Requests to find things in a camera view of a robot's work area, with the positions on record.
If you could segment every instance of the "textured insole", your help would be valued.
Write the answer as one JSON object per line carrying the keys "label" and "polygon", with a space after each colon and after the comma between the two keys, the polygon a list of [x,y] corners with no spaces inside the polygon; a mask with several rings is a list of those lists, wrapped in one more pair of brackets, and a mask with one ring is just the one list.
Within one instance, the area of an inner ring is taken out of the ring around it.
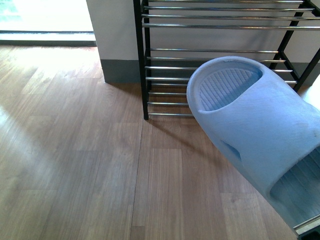
{"label": "textured insole", "polygon": [[204,111],[220,109],[244,93],[261,77],[254,69],[228,67],[212,72],[200,84],[199,97]]}

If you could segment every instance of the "black metal frame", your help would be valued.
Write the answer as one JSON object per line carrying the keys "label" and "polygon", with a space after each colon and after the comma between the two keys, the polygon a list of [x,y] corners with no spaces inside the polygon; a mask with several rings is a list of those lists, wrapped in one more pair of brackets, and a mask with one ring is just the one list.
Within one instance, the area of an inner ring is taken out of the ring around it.
{"label": "black metal frame", "polygon": [[[265,3],[279,3],[282,4],[283,1],[278,0],[251,0],[253,3],[256,4],[265,4]],[[304,12],[311,11],[311,13],[318,19],[320,19],[320,9],[315,6],[310,0],[296,0],[296,1],[289,1],[288,2],[295,2],[295,4],[299,4],[298,8],[294,9],[286,9],[281,8],[281,12],[295,12],[294,17],[289,17],[291,20],[289,26],[242,26],[242,25],[192,25],[192,24],[152,24],[150,23],[150,18],[196,18],[197,16],[194,15],[150,15],[149,11],[150,9],[153,9],[149,6],[149,2],[158,2],[158,3],[172,3],[172,2],[185,2],[185,3],[212,3],[210,0],[142,0],[142,3],[140,3],[140,0],[133,0],[133,6],[134,6],[134,16],[135,16],[135,26],[136,26],[136,38],[137,38],[137,50],[138,50],[138,60],[139,60],[139,70],[140,70],[140,80],[141,80],[141,93],[142,93],[142,106],[143,106],[143,116],[145,120],[149,119],[149,115],[167,115],[167,116],[191,116],[191,114],[175,114],[175,113],[152,113],[148,112],[148,105],[157,105],[157,106],[188,106],[185,103],[181,102],[149,102],[149,91],[152,88],[152,81],[155,83],[154,85],[166,85],[170,84],[170,81],[174,80],[174,82],[171,84],[171,86],[186,86],[187,79],[184,79],[183,77],[167,77],[160,79],[163,81],[163,83],[158,83],[157,80],[159,78],[152,77],[152,71],[154,70],[163,70],[163,71],[171,71],[171,70],[177,70],[177,71],[194,71],[194,67],[156,67],[152,66],[152,57],[151,52],[152,51],[168,51],[168,49],[158,49],[158,48],[151,48],[150,43],[150,28],[203,28],[203,29],[267,29],[267,30],[273,30],[273,29],[279,29],[279,30],[287,30],[284,34],[284,37],[282,39],[281,44],[278,47],[278,50],[275,51],[275,55],[273,60],[269,61],[271,64],[269,66],[270,69],[274,70],[275,72],[288,72],[291,74],[294,81],[287,81],[289,84],[294,84],[293,89],[297,92],[299,88],[302,86],[302,84],[306,81],[307,77],[310,75],[312,70],[315,68],[316,64],[320,61],[320,48],[314,55],[311,62],[307,65],[304,72],[299,75],[296,69],[294,68],[293,64],[290,62],[288,57],[285,54],[285,49],[296,30],[311,30],[311,31],[318,31],[320,30],[320,27],[299,27],[298,23],[301,20],[305,20],[303,16]],[[247,0],[223,0],[214,1],[215,3],[248,3]],[[226,11],[225,8],[209,8],[211,11]],[[249,11],[249,9],[246,8],[230,8],[233,9],[233,11]],[[275,11],[275,9],[271,8],[263,8],[263,11],[266,12],[272,12]],[[185,10],[188,10],[187,12],[190,12],[190,7],[185,7]],[[205,16],[206,19],[212,19],[212,16]],[[190,52],[217,52],[217,53],[223,53],[224,50],[211,50],[211,49],[170,49],[170,51],[190,51]],[[256,52],[256,53],[271,53],[273,51],[242,51],[242,50],[229,50],[228,53],[242,53],[242,52]],[[284,63],[287,70],[277,70],[277,64],[278,63]],[[175,96],[177,94],[173,93],[159,93],[163,95],[172,95]]]}

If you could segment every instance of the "sunlight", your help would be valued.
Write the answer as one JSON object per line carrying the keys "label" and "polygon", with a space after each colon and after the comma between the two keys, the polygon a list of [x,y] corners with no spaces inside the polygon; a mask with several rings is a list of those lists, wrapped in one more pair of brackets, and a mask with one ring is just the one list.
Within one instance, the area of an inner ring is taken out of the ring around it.
{"label": "sunlight", "polygon": [[86,0],[9,0],[0,14],[2,30],[93,31]]}

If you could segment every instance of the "rack leg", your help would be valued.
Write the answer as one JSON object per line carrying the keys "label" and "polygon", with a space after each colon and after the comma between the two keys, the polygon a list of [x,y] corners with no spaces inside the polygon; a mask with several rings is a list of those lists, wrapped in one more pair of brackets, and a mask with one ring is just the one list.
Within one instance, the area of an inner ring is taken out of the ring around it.
{"label": "rack leg", "polygon": [[144,40],[143,40],[143,30],[142,30],[143,28],[142,28],[140,0],[133,0],[133,8],[134,8],[136,41],[137,41],[137,48],[138,48],[138,60],[139,60],[139,70],[140,70],[143,117],[145,120],[148,120],[149,119],[148,91],[147,91],[147,83],[146,83]]}

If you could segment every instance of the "gray baseboard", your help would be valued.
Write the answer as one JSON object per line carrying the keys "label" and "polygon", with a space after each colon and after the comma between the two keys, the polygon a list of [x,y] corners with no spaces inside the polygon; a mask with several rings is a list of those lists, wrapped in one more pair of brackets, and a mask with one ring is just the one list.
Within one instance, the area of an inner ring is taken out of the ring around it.
{"label": "gray baseboard", "polygon": [[[188,66],[186,66],[185,62],[155,62],[157,66],[171,66],[172,64],[174,66],[180,66],[181,67],[193,67],[191,66],[192,63],[187,63]],[[294,62],[292,63],[297,72],[301,75],[304,70],[306,69],[308,63],[305,62]],[[139,73],[139,62],[138,60],[107,60],[107,59],[101,59],[101,65],[102,70],[104,74],[104,80],[106,83],[139,83],[140,82],[140,73]],[[285,67],[281,64],[278,64],[279,69],[284,69]],[[153,71],[153,76],[163,76],[166,75],[172,75],[172,72],[157,72]],[[192,72],[179,72],[179,76],[175,77],[184,77],[188,78],[192,74]],[[279,74],[283,79],[285,80],[293,80],[290,74]],[[304,86],[311,86],[314,81],[317,79],[317,77],[320,75],[320,63],[318,63],[311,74],[308,76],[306,81],[304,82]]]}
{"label": "gray baseboard", "polygon": [[101,59],[101,66],[106,83],[139,83],[138,60]]}

